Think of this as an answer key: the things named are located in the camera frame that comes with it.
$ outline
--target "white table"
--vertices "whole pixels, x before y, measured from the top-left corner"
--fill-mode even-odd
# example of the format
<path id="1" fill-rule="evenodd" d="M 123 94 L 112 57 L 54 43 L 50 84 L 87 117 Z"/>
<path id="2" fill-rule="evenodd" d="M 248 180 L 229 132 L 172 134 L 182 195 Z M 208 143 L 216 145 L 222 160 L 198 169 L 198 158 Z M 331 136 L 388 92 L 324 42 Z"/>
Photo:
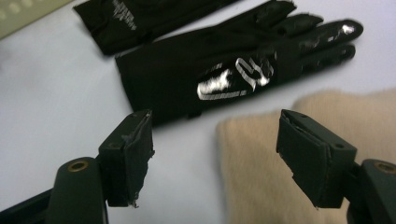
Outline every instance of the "white table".
<path id="1" fill-rule="evenodd" d="M 97 148 L 130 113 L 113 58 L 104 57 L 72 6 L 0 41 L 0 210 L 52 188 L 57 169 Z M 245 0 L 173 34 L 215 24 L 263 1 Z M 260 97 L 153 131 L 156 154 L 138 209 L 109 208 L 110 223 L 226 223 L 216 125 L 289 108 L 302 96 L 337 89 L 396 87 L 396 2 L 295 1 L 295 12 L 364 25 L 355 58 Z"/>

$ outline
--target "black fabric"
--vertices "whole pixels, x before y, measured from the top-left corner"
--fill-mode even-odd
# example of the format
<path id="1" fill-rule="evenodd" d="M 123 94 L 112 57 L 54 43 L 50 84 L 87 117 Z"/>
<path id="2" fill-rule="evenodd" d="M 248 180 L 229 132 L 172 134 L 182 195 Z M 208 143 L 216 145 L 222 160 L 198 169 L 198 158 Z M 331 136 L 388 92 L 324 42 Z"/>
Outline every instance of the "black fabric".
<path id="1" fill-rule="evenodd" d="M 237 0 L 90 0 L 74 7 L 100 50 L 111 55 L 169 33 Z"/>
<path id="2" fill-rule="evenodd" d="M 355 21 L 317 26 L 289 1 L 269 1 L 221 24 L 169 37 L 116 58 L 133 110 L 153 123 L 200 114 L 350 59 Z"/>

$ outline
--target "beige towel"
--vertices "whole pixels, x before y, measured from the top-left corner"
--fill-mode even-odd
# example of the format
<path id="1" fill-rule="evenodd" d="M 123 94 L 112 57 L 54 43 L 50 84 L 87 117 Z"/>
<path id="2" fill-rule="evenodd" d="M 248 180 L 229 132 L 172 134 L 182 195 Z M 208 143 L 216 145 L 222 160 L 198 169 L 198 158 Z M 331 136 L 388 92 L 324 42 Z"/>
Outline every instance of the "beige towel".
<path id="1" fill-rule="evenodd" d="M 396 90 L 371 95 L 324 91 L 291 110 L 315 119 L 358 149 L 356 162 L 396 163 Z M 276 153 L 280 110 L 228 119 L 218 126 L 229 223 L 347 223 L 341 209 L 317 209 Z"/>

